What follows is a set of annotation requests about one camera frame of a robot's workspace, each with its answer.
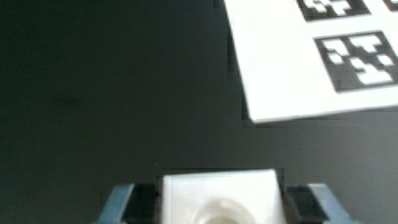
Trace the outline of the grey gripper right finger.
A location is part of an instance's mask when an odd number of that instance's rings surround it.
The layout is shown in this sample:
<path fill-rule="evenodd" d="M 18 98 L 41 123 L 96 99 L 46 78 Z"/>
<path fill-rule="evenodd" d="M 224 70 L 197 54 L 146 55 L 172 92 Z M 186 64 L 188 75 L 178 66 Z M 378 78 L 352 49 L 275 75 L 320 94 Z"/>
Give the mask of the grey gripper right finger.
<path fill-rule="evenodd" d="M 286 186 L 284 215 L 288 224 L 362 224 L 323 183 Z"/>

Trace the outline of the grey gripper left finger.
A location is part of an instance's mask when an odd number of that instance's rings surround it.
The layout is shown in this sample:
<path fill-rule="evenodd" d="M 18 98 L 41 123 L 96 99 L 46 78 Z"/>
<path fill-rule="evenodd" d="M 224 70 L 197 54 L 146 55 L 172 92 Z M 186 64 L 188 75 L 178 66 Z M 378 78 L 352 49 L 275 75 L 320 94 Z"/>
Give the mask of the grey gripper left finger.
<path fill-rule="evenodd" d="M 115 185 L 91 224 L 155 224 L 156 196 L 151 183 Z"/>

